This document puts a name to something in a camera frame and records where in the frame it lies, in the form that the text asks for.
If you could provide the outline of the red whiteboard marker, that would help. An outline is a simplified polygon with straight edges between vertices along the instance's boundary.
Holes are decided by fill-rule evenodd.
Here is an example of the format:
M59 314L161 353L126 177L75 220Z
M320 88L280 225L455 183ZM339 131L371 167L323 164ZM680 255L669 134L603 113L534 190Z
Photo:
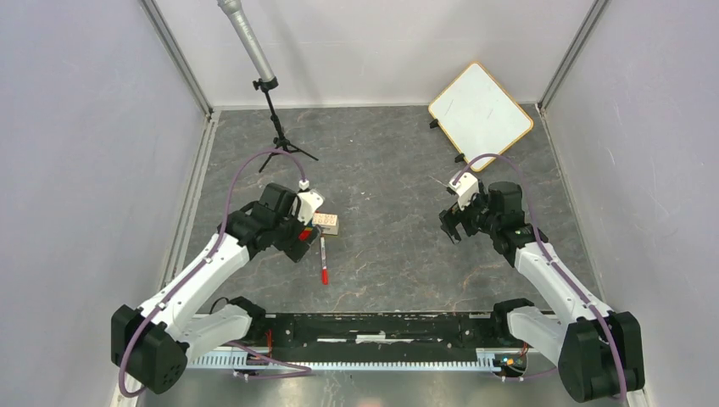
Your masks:
M328 267L326 260L326 239L324 236L320 237L320 261L321 261L321 282L323 285L329 284Z

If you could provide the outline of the yellow framed whiteboard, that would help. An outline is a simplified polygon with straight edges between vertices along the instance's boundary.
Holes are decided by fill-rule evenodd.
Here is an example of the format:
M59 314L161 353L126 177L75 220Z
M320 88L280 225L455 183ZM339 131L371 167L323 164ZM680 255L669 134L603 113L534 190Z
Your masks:
M505 153L534 127L529 114L478 62L429 103L428 113L466 163L481 154Z

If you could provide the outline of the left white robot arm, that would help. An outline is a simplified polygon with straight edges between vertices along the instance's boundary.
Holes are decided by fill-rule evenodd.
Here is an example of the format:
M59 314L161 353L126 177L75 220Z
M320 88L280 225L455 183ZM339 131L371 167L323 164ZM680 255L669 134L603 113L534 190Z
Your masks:
M228 212L200 254L170 283L136 308L120 306L110 320L110 355L142 388L161 394L188 364L234 340L260 343L265 321L236 299L198 317L199 308L230 276L257 254L275 248L298 263L320 230L312 226L323 196L303 182L295 192L270 183L259 199Z

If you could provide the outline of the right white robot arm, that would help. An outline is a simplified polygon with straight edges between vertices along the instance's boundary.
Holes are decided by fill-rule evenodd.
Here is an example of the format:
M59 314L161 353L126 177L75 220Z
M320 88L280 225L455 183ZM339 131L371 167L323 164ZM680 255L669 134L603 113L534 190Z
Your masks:
M554 312L543 314L524 298L495 304L491 338L501 346L517 340L553 363L568 394L578 403L626 397L645 385L641 327L628 311L616 312L594 296L564 265L549 239L531 223L521 187L499 181L485 187L475 176L451 180L456 201L440 212L441 229L459 241L488 235L504 256L541 294Z

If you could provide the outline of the white toy brick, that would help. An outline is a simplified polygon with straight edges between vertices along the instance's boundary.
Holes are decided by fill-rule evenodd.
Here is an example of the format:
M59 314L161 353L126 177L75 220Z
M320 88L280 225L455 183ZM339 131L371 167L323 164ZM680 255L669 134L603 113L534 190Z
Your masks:
M324 235L337 236L339 234L338 215L315 212L313 224L318 226Z

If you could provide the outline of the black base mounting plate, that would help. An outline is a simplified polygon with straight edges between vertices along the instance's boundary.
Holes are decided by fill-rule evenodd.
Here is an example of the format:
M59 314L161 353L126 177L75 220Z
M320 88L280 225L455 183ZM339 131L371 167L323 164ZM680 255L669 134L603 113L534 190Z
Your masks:
M277 313L252 322L242 343L286 362L464 362L478 349L519 353L488 313Z

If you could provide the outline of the silver microphone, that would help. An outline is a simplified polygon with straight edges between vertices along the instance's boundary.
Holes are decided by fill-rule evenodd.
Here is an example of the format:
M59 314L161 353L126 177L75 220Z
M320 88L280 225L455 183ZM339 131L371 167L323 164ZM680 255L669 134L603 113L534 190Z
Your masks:
M248 17L245 14L240 0L218 0L218 6L230 20L231 25L247 52L254 68L263 82L272 82L276 79L273 69L265 56L259 40L254 34Z

